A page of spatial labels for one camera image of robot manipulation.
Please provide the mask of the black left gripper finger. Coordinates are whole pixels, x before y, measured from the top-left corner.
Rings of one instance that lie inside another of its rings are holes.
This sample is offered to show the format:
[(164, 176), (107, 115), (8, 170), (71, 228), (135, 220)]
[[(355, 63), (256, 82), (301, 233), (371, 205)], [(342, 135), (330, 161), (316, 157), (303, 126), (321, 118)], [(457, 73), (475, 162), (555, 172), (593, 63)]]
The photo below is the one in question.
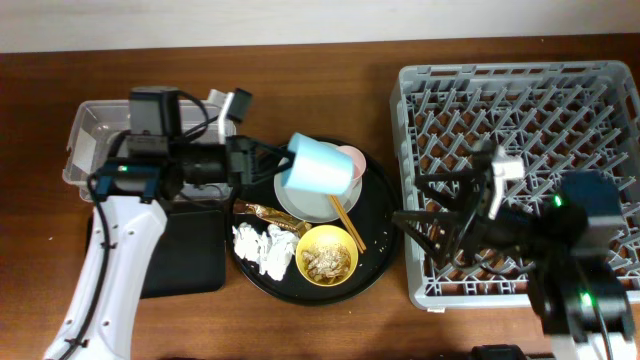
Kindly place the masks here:
[(292, 151), (289, 151), (286, 148), (274, 146), (274, 145), (271, 145), (271, 144), (267, 144), (267, 143), (261, 142), (259, 140), (253, 139), (253, 138), (250, 138), (249, 141), (251, 143), (251, 147), (254, 150), (260, 150), (260, 151), (268, 152), (268, 153), (271, 153), (271, 154), (275, 154), (275, 155), (279, 156), (280, 158), (286, 158), (286, 159), (294, 159), (295, 158), (295, 153), (292, 152)]
[(274, 177), (277, 174), (283, 173), (286, 170), (289, 170), (292, 167), (293, 163), (291, 161), (285, 161), (283, 164), (278, 165), (274, 168), (267, 169), (266, 171), (260, 171), (258, 168), (252, 169), (247, 177), (247, 180), (244, 182), (245, 185), (257, 185), (262, 182), (267, 181), (269, 178)]

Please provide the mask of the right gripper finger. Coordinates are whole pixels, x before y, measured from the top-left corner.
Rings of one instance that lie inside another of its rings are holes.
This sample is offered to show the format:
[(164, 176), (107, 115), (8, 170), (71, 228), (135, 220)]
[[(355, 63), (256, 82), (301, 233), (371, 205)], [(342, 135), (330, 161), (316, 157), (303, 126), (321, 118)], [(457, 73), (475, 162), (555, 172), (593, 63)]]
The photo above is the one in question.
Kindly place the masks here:
[(470, 212), (401, 210), (392, 215), (392, 222), (438, 265), (453, 261), (472, 220)]
[[(486, 185), (486, 174), (481, 170), (462, 170), (417, 176), (414, 185), (426, 197), (433, 200), (470, 200), (482, 193)], [(455, 195), (447, 195), (432, 185), (458, 185)]]

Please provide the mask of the light blue plastic cup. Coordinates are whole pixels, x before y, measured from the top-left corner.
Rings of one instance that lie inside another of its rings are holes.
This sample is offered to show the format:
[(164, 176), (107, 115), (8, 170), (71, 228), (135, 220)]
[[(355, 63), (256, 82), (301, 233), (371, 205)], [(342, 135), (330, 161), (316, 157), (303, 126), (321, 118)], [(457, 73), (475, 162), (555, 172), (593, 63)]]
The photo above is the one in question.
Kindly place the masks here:
[(280, 184), (284, 188), (341, 195), (350, 187), (353, 160), (337, 148), (295, 133), (287, 150), (294, 158), (291, 167), (281, 173)]

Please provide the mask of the gold coffee sachet wrapper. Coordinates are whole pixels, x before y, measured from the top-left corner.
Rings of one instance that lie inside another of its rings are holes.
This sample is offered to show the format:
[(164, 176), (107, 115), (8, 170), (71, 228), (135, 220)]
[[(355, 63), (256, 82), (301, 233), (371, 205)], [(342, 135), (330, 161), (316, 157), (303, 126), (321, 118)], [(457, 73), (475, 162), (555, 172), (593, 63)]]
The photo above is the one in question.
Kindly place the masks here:
[(312, 225), (304, 220), (298, 219), (286, 212), (276, 210), (271, 207), (249, 203), (243, 200), (236, 200), (233, 204), (233, 213), (241, 215), (254, 215), (270, 224), (276, 225), (283, 230), (303, 236)]

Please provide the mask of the white tissue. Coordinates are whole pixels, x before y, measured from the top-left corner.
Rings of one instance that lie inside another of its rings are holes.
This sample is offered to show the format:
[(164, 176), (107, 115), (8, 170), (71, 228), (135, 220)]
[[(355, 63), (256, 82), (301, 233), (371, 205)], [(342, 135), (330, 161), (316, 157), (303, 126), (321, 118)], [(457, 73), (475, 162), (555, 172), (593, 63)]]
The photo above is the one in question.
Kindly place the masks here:
[(233, 249), (241, 259), (258, 265), (260, 275), (268, 275), (274, 281), (282, 281), (296, 253), (299, 236), (271, 224), (259, 233), (243, 222), (232, 228)]

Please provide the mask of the pink plastic cup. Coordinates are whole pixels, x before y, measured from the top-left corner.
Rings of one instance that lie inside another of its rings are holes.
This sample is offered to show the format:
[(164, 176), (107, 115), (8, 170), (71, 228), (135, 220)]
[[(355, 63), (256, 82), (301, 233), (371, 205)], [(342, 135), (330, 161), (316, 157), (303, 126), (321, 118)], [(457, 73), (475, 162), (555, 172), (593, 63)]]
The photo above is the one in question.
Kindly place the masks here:
[(352, 181), (355, 182), (359, 180), (366, 171), (366, 158), (364, 154), (358, 148), (349, 145), (339, 146), (337, 150), (352, 159), (354, 166)]

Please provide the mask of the yellow bowl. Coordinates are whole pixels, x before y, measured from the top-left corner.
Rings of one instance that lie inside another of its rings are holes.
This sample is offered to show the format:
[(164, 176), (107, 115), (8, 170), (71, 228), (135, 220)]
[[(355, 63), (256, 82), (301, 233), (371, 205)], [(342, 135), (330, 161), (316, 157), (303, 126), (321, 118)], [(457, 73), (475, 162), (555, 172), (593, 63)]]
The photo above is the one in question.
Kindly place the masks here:
[(335, 287), (354, 274), (359, 250), (346, 230), (334, 225), (320, 225), (299, 240), (295, 260), (300, 274), (307, 281), (320, 287)]

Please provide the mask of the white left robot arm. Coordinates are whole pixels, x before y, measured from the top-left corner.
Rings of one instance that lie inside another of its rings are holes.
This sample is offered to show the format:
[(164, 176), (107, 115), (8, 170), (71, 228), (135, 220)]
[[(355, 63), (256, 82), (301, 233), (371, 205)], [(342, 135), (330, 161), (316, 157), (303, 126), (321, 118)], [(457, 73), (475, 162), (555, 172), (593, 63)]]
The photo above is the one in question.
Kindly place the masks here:
[(258, 149), (286, 158), (295, 153), (246, 137), (223, 144), (127, 134), (119, 156), (114, 144), (105, 163), (86, 179), (94, 205), (91, 238), (75, 292), (47, 359), (127, 359), (147, 268), (165, 232), (167, 207), (187, 184), (263, 180)]

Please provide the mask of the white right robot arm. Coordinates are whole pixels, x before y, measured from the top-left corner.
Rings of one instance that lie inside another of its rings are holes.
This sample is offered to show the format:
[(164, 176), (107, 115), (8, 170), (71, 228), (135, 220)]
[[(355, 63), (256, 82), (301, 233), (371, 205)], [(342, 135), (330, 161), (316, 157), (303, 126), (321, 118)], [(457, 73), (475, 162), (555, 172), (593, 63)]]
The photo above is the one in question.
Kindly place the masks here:
[(402, 210), (384, 176), (365, 180), (349, 217), (363, 236), (365, 269), (337, 291), (323, 290), (294, 272), (277, 283), (251, 267), (254, 284), (273, 296), (303, 305), (332, 304), (375, 282), (407, 236), (438, 266), (514, 280), (527, 278), (527, 294), (545, 334), (608, 359), (621, 356), (616, 338), (635, 330), (625, 289), (606, 261), (622, 219), (615, 185), (593, 171), (564, 175), (553, 204), (539, 215), (501, 205), (500, 186), (509, 169), (521, 179), (520, 159), (478, 163), (459, 172), (416, 177), (417, 188), (441, 210)]

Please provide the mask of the grey dishwasher rack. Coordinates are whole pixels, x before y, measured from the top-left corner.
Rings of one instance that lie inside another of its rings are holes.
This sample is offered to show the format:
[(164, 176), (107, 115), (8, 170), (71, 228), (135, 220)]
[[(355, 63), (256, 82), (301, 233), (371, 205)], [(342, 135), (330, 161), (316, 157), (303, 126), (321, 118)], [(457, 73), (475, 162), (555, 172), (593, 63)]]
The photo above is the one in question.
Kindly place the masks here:
[(436, 203), (416, 186), (424, 174), (470, 166), (489, 140), (524, 162), (505, 203), (538, 212), (561, 177), (597, 171), (618, 187), (624, 224), (608, 260), (631, 302), (639, 299), (639, 90), (619, 61), (411, 65), (390, 98), (393, 140), (407, 210)]

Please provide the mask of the clear plastic waste bin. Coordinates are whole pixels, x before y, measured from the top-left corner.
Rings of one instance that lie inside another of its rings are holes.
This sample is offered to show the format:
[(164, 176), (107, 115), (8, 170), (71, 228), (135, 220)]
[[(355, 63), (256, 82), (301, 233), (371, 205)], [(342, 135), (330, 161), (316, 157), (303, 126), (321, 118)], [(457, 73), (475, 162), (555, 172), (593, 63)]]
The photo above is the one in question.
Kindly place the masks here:
[[(181, 100), (183, 131), (204, 121), (201, 110), (188, 100)], [(78, 187), (79, 196), (90, 202), (86, 178), (106, 161), (109, 148), (117, 135), (130, 129), (128, 100), (95, 100), (82, 103), (74, 119), (69, 135), (67, 150), (70, 152), (62, 172), (63, 180)], [(196, 143), (218, 142), (218, 125), (210, 124), (207, 132)], [(207, 184), (201, 187), (185, 183), (182, 193), (194, 200), (227, 199), (231, 189), (223, 183)]]

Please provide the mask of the grey round plate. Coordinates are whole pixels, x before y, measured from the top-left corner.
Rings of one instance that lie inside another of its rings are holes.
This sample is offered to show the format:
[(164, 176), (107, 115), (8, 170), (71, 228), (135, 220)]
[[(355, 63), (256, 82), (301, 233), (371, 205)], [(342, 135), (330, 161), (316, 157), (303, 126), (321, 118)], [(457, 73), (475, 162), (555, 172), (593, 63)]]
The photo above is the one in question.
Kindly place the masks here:
[[(326, 146), (338, 148), (339, 146), (325, 142)], [(281, 174), (274, 177), (273, 184), (276, 198), (279, 204), (290, 215), (310, 223), (328, 223), (339, 218), (339, 215), (331, 205), (327, 195), (284, 188), (281, 184)], [(359, 200), (363, 188), (364, 174), (351, 183), (350, 188), (338, 196), (338, 200), (346, 212), (351, 211)]]

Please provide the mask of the black round tray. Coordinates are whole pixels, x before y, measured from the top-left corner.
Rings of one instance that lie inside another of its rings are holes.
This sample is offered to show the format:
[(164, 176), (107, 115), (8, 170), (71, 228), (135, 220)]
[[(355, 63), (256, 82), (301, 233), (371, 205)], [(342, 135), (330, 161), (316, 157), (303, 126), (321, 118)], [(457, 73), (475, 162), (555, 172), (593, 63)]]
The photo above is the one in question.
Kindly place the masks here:
[(366, 246), (354, 274), (337, 286), (321, 287), (311, 284), (296, 264), (291, 263), (284, 278), (275, 281), (260, 274), (257, 264), (232, 253), (237, 267), (256, 287), (279, 300), (297, 305), (335, 304), (367, 290), (390, 267), (403, 240), (403, 235), (391, 222), (392, 213), (400, 207), (400, 198), (383, 167), (369, 154), (364, 157), (367, 169), (363, 189), (354, 207), (348, 211)]

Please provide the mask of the black rectangular tray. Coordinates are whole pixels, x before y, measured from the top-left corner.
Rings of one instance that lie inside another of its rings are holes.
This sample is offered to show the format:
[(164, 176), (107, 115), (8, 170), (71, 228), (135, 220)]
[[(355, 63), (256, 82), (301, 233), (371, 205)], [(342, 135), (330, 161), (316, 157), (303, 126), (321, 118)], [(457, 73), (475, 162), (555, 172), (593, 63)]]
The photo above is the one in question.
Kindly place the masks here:
[(82, 275), (105, 274), (102, 304), (216, 291), (225, 282), (226, 231), (222, 207), (211, 202), (164, 210), (112, 196), (94, 208)]

